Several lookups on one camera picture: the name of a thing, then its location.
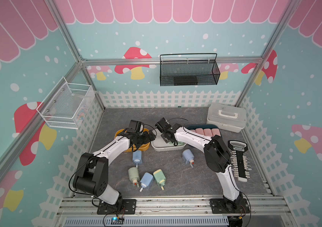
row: white wire mesh basket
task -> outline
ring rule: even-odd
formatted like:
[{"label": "white wire mesh basket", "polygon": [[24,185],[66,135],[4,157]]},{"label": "white wire mesh basket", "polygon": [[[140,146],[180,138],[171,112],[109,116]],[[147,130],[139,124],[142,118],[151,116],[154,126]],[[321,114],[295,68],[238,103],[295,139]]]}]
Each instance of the white wire mesh basket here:
[{"label": "white wire mesh basket", "polygon": [[53,91],[46,96],[36,110],[50,127],[79,129],[94,100],[95,92],[91,85],[68,83],[64,77],[59,83],[59,89],[45,108],[40,107]]}]

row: black metal mounting plate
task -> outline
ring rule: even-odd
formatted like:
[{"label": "black metal mounting plate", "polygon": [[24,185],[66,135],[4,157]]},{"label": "black metal mounting plate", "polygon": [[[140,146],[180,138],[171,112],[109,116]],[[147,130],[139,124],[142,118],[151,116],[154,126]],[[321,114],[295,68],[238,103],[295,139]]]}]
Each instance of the black metal mounting plate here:
[{"label": "black metal mounting plate", "polygon": [[[238,207],[238,209],[234,210],[235,214],[249,214],[251,212],[250,207],[247,203],[246,199],[242,199],[241,206]],[[220,199],[210,199],[210,206],[211,206],[211,210],[213,211],[213,214],[230,214],[229,211],[227,211],[226,207],[225,207],[225,202],[223,198]]]},{"label": "black metal mounting plate", "polygon": [[[123,199],[123,205],[124,205],[124,214],[135,214],[136,211],[136,199]],[[111,205],[107,205],[105,203],[100,203],[97,214],[109,214],[112,212]]]}]

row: storage box handle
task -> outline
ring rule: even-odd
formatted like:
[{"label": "storage box handle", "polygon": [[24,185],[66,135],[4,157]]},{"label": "storage box handle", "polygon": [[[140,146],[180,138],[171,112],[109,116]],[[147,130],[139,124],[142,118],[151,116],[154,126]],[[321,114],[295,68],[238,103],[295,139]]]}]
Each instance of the storage box handle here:
[{"label": "storage box handle", "polygon": [[224,113],[230,113],[232,115],[227,115],[227,114],[222,114],[222,110],[218,110],[218,113],[220,116],[223,116],[223,117],[228,117],[228,118],[238,118],[238,113],[231,113],[231,112],[226,112],[224,111]]}]

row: black wire mesh basket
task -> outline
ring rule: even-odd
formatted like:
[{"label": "black wire mesh basket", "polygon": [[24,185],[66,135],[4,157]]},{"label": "black wire mesh basket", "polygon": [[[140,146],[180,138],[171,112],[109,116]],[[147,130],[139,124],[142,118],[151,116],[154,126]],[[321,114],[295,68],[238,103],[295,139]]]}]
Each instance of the black wire mesh basket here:
[{"label": "black wire mesh basket", "polygon": [[160,85],[216,85],[220,71],[216,53],[161,54]]}]

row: mushroom decal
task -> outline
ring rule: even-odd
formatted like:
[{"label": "mushroom decal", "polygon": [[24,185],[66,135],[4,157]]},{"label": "mushroom decal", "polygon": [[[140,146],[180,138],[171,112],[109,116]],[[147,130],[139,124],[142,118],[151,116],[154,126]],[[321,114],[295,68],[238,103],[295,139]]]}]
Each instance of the mushroom decal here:
[{"label": "mushroom decal", "polygon": [[21,175],[21,170],[9,171],[0,182],[0,220],[4,208],[15,211],[23,198],[23,190],[11,190]]},{"label": "mushroom decal", "polygon": [[[16,133],[12,136],[16,137],[25,128],[31,118],[37,113],[36,108],[41,102],[29,102],[20,106],[14,112],[14,125]],[[27,166],[33,162],[36,157],[38,143],[41,142],[45,146],[46,150],[52,147],[52,144],[56,139],[56,130],[49,128],[45,122],[43,122],[40,128],[36,131],[30,142],[23,149],[19,155],[19,160],[23,166]]]},{"label": "mushroom decal", "polygon": [[238,72],[239,66],[237,63],[222,63],[219,65],[219,71],[220,71],[220,77],[219,79],[227,79],[228,78],[228,72]]},{"label": "mushroom decal", "polygon": [[93,65],[93,66],[88,66],[86,69],[88,70],[92,78],[95,78],[95,75],[97,75],[97,80],[107,79],[103,72],[107,72],[107,73],[112,72],[109,66],[106,66],[106,65],[97,65],[97,66]]},{"label": "mushroom decal", "polygon": [[[134,59],[134,58],[152,58],[146,51],[138,47],[131,47],[127,50],[122,58]],[[131,70],[131,79],[143,79],[145,74],[142,71],[142,67],[156,68],[156,65],[117,65],[114,71],[118,74],[123,74]]]},{"label": "mushroom decal", "polygon": [[292,125],[291,136],[298,135],[301,139],[295,141],[297,149],[305,154],[311,147],[322,161],[322,128],[307,125]]},{"label": "mushroom decal", "polygon": [[[256,65],[257,65],[256,63],[249,63],[241,70],[241,72],[244,74],[251,73],[253,72]],[[262,67],[262,70],[258,73],[258,76],[255,79],[254,83],[260,86],[264,75],[266,75],[268,82],[272,83],[274,78],[276,77],[276,72],[277,72],[277,53],[275,50],[272,50],[267,61]]]}]

